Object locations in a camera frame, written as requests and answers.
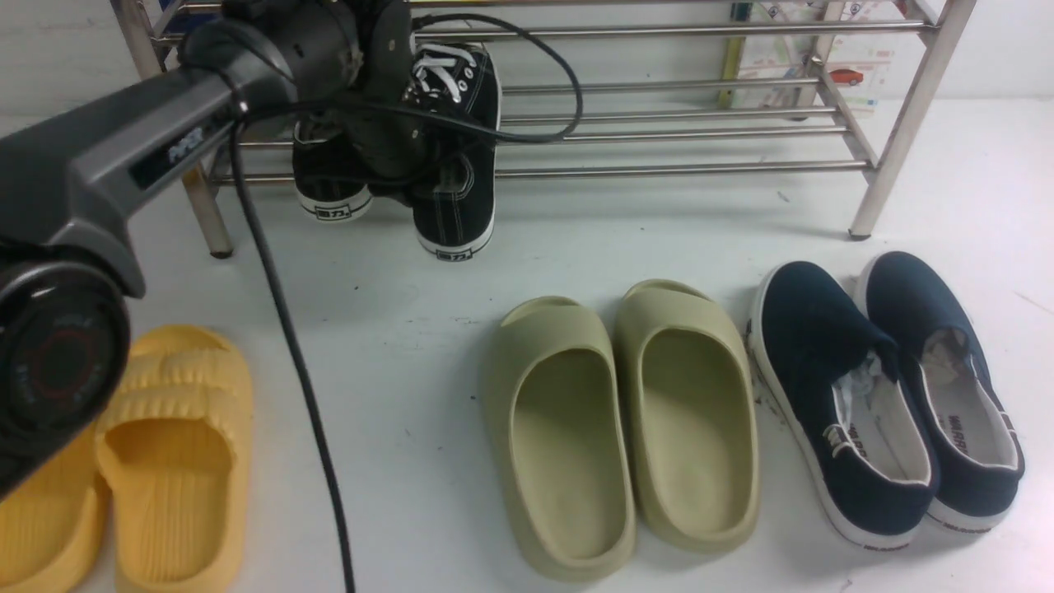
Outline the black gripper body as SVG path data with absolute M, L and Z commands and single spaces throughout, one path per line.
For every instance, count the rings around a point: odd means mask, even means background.
M 338 122 L 355 150 L 353 174 L 365 183 L 334 183 L 340 206 L 365 207 L 366 191 L 395 198 L 403 205 L 429 199 L 441 167 L 436 144 L 427 138 L 424 121 L 385 108 L 418 108 L 412 82 L 415 46 L 412 17 L 405 1 L 336 1 L 341 28 L 353 29 L 352 64 L 355 79 L 339 95 L 344 105 L 358 106 L 339 113 Z

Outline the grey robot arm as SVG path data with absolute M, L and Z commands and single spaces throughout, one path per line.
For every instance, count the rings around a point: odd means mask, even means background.
M 404 185 L 431 158 L 407 121 L 407 1 L 225 1 L 178 67 L 2 140 L 2 495 L 101 413 L 126 364 L 125 299 L 147 292 L 129 218 L 241 125 L 298 119 L 313 198 Z

